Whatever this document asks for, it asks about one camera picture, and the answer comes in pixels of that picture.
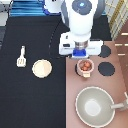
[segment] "small bowl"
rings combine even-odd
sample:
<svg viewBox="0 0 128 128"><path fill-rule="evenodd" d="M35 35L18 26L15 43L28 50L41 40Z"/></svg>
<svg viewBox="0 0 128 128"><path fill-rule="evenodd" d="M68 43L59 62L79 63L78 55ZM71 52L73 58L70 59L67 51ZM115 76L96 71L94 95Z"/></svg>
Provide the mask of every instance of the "small bowl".
<svg viewBox="0 0 128 128"><path fill-rule="evenodd" d="M81 67L84 65L85 62L89 62L91 64L91 67L90 67L90 70L87 70L87 71L83 71L81 70ZM87 77L90 77L91 75L91 72L94 70L94 63L92 60L90 59L86 59L86 60L79 60L77 62L77 73L80 75L80 76L83 76L85 78Z"/></svg>
<svg viewBox="0 0 128 128"><path fill-rule="evenodd" d="M38 60L34 63L32 71L39 78L47 77L52 71L52 65L47 60Z"/></svg>

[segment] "tabletop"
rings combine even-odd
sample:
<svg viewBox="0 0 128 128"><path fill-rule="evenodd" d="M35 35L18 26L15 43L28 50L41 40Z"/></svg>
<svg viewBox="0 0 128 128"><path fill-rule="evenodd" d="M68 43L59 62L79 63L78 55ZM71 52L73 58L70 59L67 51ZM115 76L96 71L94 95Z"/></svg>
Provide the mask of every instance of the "tabletop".
<svg viewBox="0 0 128 128"><path fill-rule="evenodd" d="M123 80L123 75L117 55L117 50L114 41L105 41L104 45L111 49L111 54L102 58L99 56L91 56L90 59L94 62L94 71L91 77L85 79L78 76L75 72L75 65L78 60L66 59L66 128L90 128L84 124L77 116L75 110L75 100L78 93L88 87L97 86L107 91L114 100L114 103L124 101L126 87ZM98 71L98 65L101 62L110 62L115 72L111 76L103 76ZM113 121L105 128L127 128L128 127L128 111L116 110Z"/></svg>

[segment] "bowl rim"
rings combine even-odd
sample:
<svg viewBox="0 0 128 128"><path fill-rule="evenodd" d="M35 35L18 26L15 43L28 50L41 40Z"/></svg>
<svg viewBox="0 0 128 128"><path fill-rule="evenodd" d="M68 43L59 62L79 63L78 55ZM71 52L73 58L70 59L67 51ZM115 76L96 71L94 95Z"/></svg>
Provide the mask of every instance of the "bowl rim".
<svg viewBox="0 0 128 128"><path fill-rule="evenodd" d="M50 63L48 60L45 60L45 59L37 60L37 61L33 64L32 72L33 72L33 74L35 74L35 76L37 76L37 77L39 77L39 78L47 77L47 76L50 74L50 73L49 73L48 75L43 76L43 75L39 75L39 74L37 74L37 73L35 72L35 66L36 66L38 63L42 62L42 61L48 62L49 66L50 66L50 73L51 73L51 71L52 71L52 65L51 65L51 63Z"/></svg>
<svg viewBox="0 0 128 128"><path fill-rule="evenodd" d="M81 117L81 115L80 115L79 112L78 112L78 108L77 108L78 98L79 98L79 96L81 95L81 93L83 93L85 90L88 90L88 89L99 89L99 90L103 91L104 93L106 93L106 94L108 95L108 97L109 97L110 100L112 101L112 104L114 104L114 101L113 101L112 97L111 97L110 94L108 94L108 92L105 91L104 89L102 89L102 88L100 88L100 87L96 87L96 86L86 87L86 88L82 89L82 90L79 92L79 94L77 95L77 97L76 97L75 108L76 108L77 115L79 116L79 118L80 118L85 124L87 124L87 125L90 126L90 127L95 127L95 128L96 128L96 127L98 127L98 128L99 128L99 127L105 127L105 126L107 126L108 124L110 124L110 123L112 122L112 120L114 119L114 116L115 116L115 109L113 109L113 114L112 114L110 120L109 120L107 123L103 124L103 125L91 125L91 124L89 124L88 122L86 122L86 121Z"/></svg>
<svg viewBox="0 0 128 128"><path fill-rule="evenodd" d="M78 70L80 70L80 72L82 72L82 73L91 73L91 72L94 70L94 62L93 62L91 59L86 59L86 60L89 61L89 62L91 62L91 64L92 64L92 69L91 69L91 70L89 70L89 71L83 71L83 70L80 69L80 67L79 67L78 65L80 64L81 61L84 61L84 60L79 60L79 61L77 62L77 68L78 68Z"/></svg>

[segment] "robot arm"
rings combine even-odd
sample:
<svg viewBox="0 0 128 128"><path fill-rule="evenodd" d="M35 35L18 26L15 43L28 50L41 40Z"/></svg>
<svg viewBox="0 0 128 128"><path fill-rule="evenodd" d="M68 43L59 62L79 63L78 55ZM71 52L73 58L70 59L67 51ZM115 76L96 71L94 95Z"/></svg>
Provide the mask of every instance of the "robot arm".
<svg viewBox="0 0 128 128"><path fill-rule="evenodd" d="M99 55L103 41L90 41L93 19L105 9L105 0L45 0L51 13L60 10L63 23L70 31L61 34L59 54L72 58Z"/></svg>

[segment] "black cable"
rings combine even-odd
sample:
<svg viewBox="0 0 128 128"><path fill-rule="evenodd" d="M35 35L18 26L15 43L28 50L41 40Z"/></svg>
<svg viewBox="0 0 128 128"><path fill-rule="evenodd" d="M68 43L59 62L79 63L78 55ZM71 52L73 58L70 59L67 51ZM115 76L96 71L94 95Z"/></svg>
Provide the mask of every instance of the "black cable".
<svg viewBox="0 0 128 128"><path fill-rule="evenodd" d="M3 2L1 2L1 1L0 1L0 3L4 6L4 11L7 11L5 4L3 4Z"/></svg>
<svg viewBox="0 0 128 128"><path fill-rule="evenodd" d="M3 4L3 2L1 2L1 1L0 1L0 3L4 6L4 10L0 11L0 13L7 11L5 4Z"/></svg>
<svg viewBox="0 0 128 128"><path fill-rule="evenodd" d="M9 18L9 11L11 10L11 9L10 9L10 6L11 6L12 1L13 1L13 0L10 1L9 6L8 6L8 11L7 11L7 13L8 13L8 18Z"/></svg>
<svg viewBox="0 0 128 128"><path fill-rule="evenodd" d="M55 27L55 29L54 29L52 35L51 35L51 39L50 39L50 43L49 43L49 56L50 56L50 59L60 59L60 58L68 57L68 56L51 57L50 49L51 49L51 44L52 44L53 36L54 36L54 34L55 34L55 32L56 32L56 30L57 30L57 28L58 28L60 22L61 22L61 19L59 20L58 24L56 25L56 27Z"/></svg>

